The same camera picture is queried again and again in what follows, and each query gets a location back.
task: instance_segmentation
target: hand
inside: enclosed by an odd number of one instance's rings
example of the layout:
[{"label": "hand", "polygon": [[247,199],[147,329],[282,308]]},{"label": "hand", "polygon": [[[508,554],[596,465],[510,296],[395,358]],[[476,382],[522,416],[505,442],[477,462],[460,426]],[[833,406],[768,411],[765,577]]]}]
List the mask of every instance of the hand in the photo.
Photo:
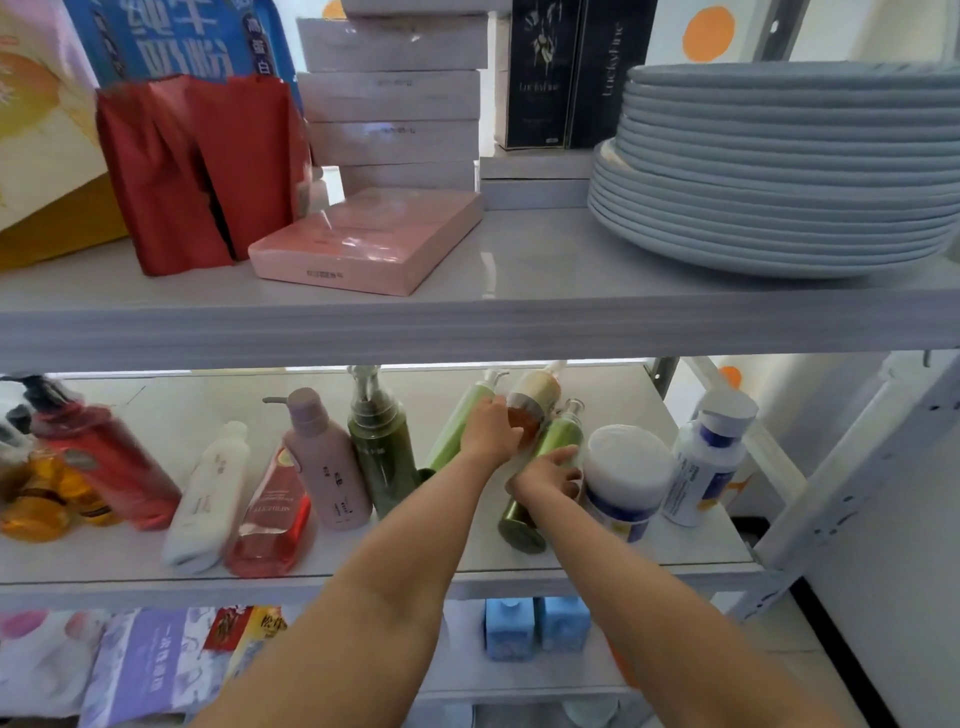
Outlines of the hand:
[{"label": "hand", "polygon": [[578,449],[576,445],[568,445],[531,460],[526,468],[507,482],[507,492],[522,506],[527,506],[531,499],[544,492],[560,491],[576,498],[580,489],[572,481],[583,475],[579,468],[564,463],[569,462]]},{"label": "hand", "polygon": [[522,427],[510,427],[506,399],[502,396],[492,400],[483,398],[467,417],[460,452],[489,460],[496,469],[516,455],[522,437]]}]

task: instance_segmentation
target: pink pump bottle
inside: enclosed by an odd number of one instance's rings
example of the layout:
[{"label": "pink pump bottle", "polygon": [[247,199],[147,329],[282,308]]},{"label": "pink pump bottle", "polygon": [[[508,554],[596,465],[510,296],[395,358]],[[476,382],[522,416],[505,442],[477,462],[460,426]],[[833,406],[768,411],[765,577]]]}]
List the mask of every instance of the pink pump bottle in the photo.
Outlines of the pink pump bottle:
[{"label": "pink pump bottle", "polygon": [[290,410],[293,428],[283,436],[283,445],[320,522],[336,531],[366,524],[372,504],[353,443],[347,431],[327,415],[320,395],[303,387],[289,397],[264,401],[286,404]]}]

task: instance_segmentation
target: light blue container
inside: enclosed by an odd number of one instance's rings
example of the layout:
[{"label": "light blue container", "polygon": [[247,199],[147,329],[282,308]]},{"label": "light blue container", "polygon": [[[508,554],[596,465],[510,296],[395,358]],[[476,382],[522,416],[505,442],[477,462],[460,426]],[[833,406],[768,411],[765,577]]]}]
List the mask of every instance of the light blue container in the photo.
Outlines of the light blue container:
[{"label": "light blue container", "polygon": [[534,657],[534,600],[487,599],[487,657],[524,663]]},{"label": "light blue container", "polygon": [[578,596],[537,599],[537,629],[544,652],[581,652],[590,631],[590,610]]}]

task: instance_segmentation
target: green bottle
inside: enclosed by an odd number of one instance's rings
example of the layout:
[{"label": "green bottle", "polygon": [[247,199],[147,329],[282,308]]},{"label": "green bottle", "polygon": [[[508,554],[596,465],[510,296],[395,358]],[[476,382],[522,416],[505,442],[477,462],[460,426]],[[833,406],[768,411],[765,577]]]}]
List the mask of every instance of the green bottle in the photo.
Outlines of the green bottle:
[{"label": "green bottle", "polygon": [[[567,400],[564,409],[543,433],[534,457],[540,457],[555,449],[567,445],[580,446],[584,443],[584,430],[580,423],[580,413],[584,404],[580,400]],[[507,510],[500,517],[497,530],[510,546],[524,553],[543,553],[546,551],[546,539],[537,530],[537,525],[529,511],[513,498],[507,503]]]},{"label": "green bottle", "polygon": [[353,366],[356,380],[347,428],[367,491],[381,520],[420,486],[407,415],[380,386],[378,366]]},{"label": "green bottle", "polygon": [[464,428],[467,427],[467,417],[473,407],[484,397],[496,397],[496,383],[508,373],[503,369],[488,369],[483,379],[464,392],[430,452],[428,469],[435,473],[460,452],[460,438],[464,434]]}]

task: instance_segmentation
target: light blue plate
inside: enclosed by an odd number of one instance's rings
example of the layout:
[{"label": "light blue plate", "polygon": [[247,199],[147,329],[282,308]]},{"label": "light blue plate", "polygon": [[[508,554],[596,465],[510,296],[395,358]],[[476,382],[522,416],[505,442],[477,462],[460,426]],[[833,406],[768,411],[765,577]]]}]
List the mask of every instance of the light blue plate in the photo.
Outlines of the light blue plate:
[{"label": "light blue plate", "polygon": [[911,175],[928,177],[934,173],[944,177],[939,181],[931,177],[931,183],[943,183],[947,174],[952,174],[954,178],[960,179],[960,155],[884,157],[873,154],[858,156],[835,153],[824,154],[823,151],[817,153],[784,153],[767,150],[728,149],[721,145],[708,144],[705,140],[674,141],[636,130],[636,127],[643,126],[646,125],[637,124],[637,122],[625,118],[620,122],[616,137],[629,141],[642,149],[664,152],[678,157],[756,167],[777,167],[788,172],[794,170],[830,172],[831,179],[835,179],[834,173],[841,173],[844,179],[849,178],[851,180],[865,179],[865,175],[883,175],[885,176],[884,179],[889,178],[891,182],[902,180],[902,184],[909,184],[910,182],[907,180],[912,179],[910,178]]},{"label": "light blue plate", "polygon": [[[876,172],[853,170],[820,170],[803,169],[783,165],[768,166],[764,164],[739,163],[732,161],[717,161],[702,158],[697,155],[698,148],[686,145],[674,145],[673,150],[667,149],[667,142],[656,139],[645,139],[639,134],[628,130],[618,132],[616,149],[625,162],[634,168],[642,169],[644,164],[654,162],[666,168],[675,168],[685,172],[713,175],[718,178],[727,178],[731,186],[751,186],[748,182],[759,182],[763,189],[766,183],[796,184],[802,186],[837,187],[837,194],[848,195],[852,192],[863,192],[873,195],[877,192],[881,197],[903,194],[949,194],[960,193],[960,167],[954,167],[940,172]],[[775,162],[774,155],[767,155],[771,162]]]},{"label": "light blue plate", "polygon": [[764,61],[638,65],[627,75],[638,84],[706,88],[957,88],[956,63],[853,63],[850,61]]},{"label": "light blue plate", "polygon": [[948,88],[702,88],[683,85],[645,85],[628,82],[624,93],[664,101],[704,104],[745,104],[815,109],[920,109],[960,107],[960,83]]},{"label": "light blue plate", "polygon": [[826,141],[824,139],[771,139],[762,136],[690,132],[677,129],[672,116],[647,114],[656,117],[655,123],[644,124],[626,115],[620,116],[620,126],[631,132],[688,144],[702,144],[722,149],[745,149],[753,152],[775,152],[796,155],[837,155],[840,157],[869,158],[944,158],[960,157],[960,133],[956,141]]},{"label": "light blue plate", "polygon": [[874,224],[887,225],[922,223],[939,227],[952,223],[960,214],[960,199],[951,205],[878,206],[850,203],[845,206],[827,201],[821,206],[805,198],[771,195],[754,190],[717,187],[715,184],[688,182],[651,175],[627,167],[616,155],[609,141],[602,142],[594,157],[594,169],[616,180],[625,189],[682,205],[693,205],[707,210],[753,215],[777,220],[778,226],[812,224]]},{"label": "light blue plate", "polygon": [[[777,207],[718,202],[705,197],[654,187],[643,182],[627,180],[594,165],[593,178],[603,186],[615,189],[627,200],[656,207],[676,215],[697,220],[709,220],[745,228],[771,228],[785,232],[810,232],[820,235],[877,235],[885,240],[907,240],[944,233],[960,224],[960,212],[947,217],[905,222],[833,222],[821,220],[824,212],[804,210],[800,219],[784,217]],[[871,213],[861,213],[870,220]]]},{"label": "light blue plate", "polygon": [[[951,184],[915,184],[913,186],[856,186],[853,184],[826,184],[824,182],[788,182],[784,179],[769,179],[787,175],[786,170],[771,167],[725,164],[700,159],[677,157],[650,150],[639,149],[627,141],[616,140],[616,151],[628,165],[655,175],[680,180],[706,182],[718,186],[779,192],[798,197],[832,197],[844,201],[857,200],[886,205],[890,200],[927,201],[938,195],[960,194],[960,182]],[[746,169],[733,169],[746,166]]]},{"label": "light blue plate", "polygon": [[624,228],[622,225],[615,223],[606,213],[602,212],[601,208],[598,207],[592,199],[587,200],[587,207],[601,225],[613,234],[622,237],[628,242],[634,243],[639,248],[643,248],[651,253],[663,255],[664,257],[673,258],[674,260],[692,263],[693,265],[699,265],[717,271],[778,279],[847,279],[897,270],[898,268],[913,264],[913,261],[910,261],[888,265],[851,265],[845,267],[831,265],[795,265],[793,263],[748,260],[731,255],[704,253],[703,251],[692,248],[671,245],[651,235],[641,235]]},{"label": "light blue plate", "polygon": [[947,235],[957,232],[956,226],[938,231],[921,231],[903,234],[891,239],[882,233],[875,235],[828,235],[816,232],[795,232],[769,228],[770,220],[758,219],[765,225],[745,226],[718,223],[704,219],[702,214],[679,215],[663,208],[664,202],[657,198],[638,195],[618,188],[601,175],[592,180],[594,194],[618,214],[637,219],[644,224],[676,234],[695,235],[699,239],[722,245],[744,248],[783,251],[785,253],[809,253],[825,255],[883,255],[907,253],[934,247],[943,243]]},{"label": "light blue plate", "polygon": [[[796,246],[799,250],[785,250],[785,243],[771,243],[771,241],[756,237],[719,235],[691,226],[664,223],[648,215],[627,209],[608,192],[596,186],[590,189],[589,195],[595,204],[602,207],[612,216],[614,222],[622,225],[624,228],[640,234],[655,235],[660,240],[673,243],[674,245],[683,245],[687,248],[695,248],[706,253],[736,255],[751,260],[773,260],[782,263],[801,263],[803,265],[883,265],[885,263],[899,263],[905,260],[916,260],[920,257],[933,255],[942,250],[948,242],[945,236],[941,236],[938,240],[931,241],[929,245],[899,253],[877,255],[843,255],[842,253],[817,255],[809,250],[805,250],[805,246],[802,245]],[[867,250],[866,253],[872,254],[874,251]]]},{"label": "light blue plate", "polygon": [[829,124],[793,123],[768,124],[754,119],[725,121],[722,119],[702,119],[694,116],[680,116],[662,107],[640,109],[628,99],[624,99],[623,113],[635,121],[659,124],[689,132],[736,134],[739,136],[759,136],[772,139],[823,139],[843,142],[927,142],[960,140],[960,127],[952,125],[904,125],[876,126],[833,126]]},{"label": "light blue plate", "polygon": [[841,127],[856,133],[861,127],[892,127],[906,134],[914,126],[953,126],[960,124],[960,108],[955,109],[812,109],[810,107],[738,106],[737,104],[699,104],[692,101],[664,101],[636,96],[625,91],[623,108],[668,113],[688,119],[711,121],[752,121],[759,124],[803,124]]}]

